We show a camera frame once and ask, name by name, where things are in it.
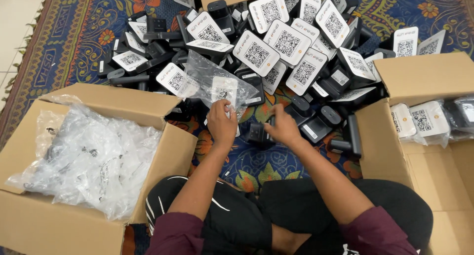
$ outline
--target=carpet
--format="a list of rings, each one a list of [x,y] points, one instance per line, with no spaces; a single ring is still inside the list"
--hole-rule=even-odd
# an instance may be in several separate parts
[[[426,40],[441,29],[448,31],[448,52],[464,51],[474,58],[474,0],[360,0],[353,16],[374,32],[358,52],[371,51],[391,32],[406,26],[419,27],[419,40]],[[127,16],[146,10],[148,15],[166,18],[170,31],[178,28],[175,14],[186,7],[173,0],[46,0],[41,18],[27,48],[18,77],[10,91],[0,118],[0,147],[20,123],[32,102],[42,94],[74,84],[108,85],[96,77],[104,51],[125,28]],[[293,95],[281,86],[274,95],[266,94],[265,103],[247,109],[242,120],[263,122],[270,107],[288,105]],[[198,137],[190,173],[203,160],[212,145],[207,130],[195,119],[188,123],[169,121]],[[327,152],[326,143],[341,138],[340,131],[328,135],[315,147],[335,167],[351,178],[361,178],[357,163]],[[246,191],[258,193],[268,180],[304,178],[308,174],[299,160],[284,146],[259,151],[237,138],[221,177]],[[127,227],[123,254],[143,254],[149,244],[145,225]],[[15,252],[0,248],[0,255]]]

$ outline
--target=plastic bag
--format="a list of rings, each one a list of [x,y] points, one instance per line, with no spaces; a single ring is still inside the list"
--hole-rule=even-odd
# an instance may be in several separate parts
[[[446,148],[451,127],[447,119],[447,112],[443,107],[443,100],[428,101],[417,106],[410,107],[410,113],[419,134],[424,138],[427,145],[440,144]]]
[[[404,103],[390,107],[395,129],[401,142],[417,142],[427,145],[425,139],[420,135],[408,106]]]
[[[162,132],[106,118],[73,104],[66,115],[38,117],[37,160],[6,184],[54,195],[53,203],[93,207],[109,220],[127,219]]]
[[[246,109],[246,100],[257,93],[257,88],[190,50],[185,76],[177,96],[199,98],[209,108],[217,100],[227,99],[240,120]]]

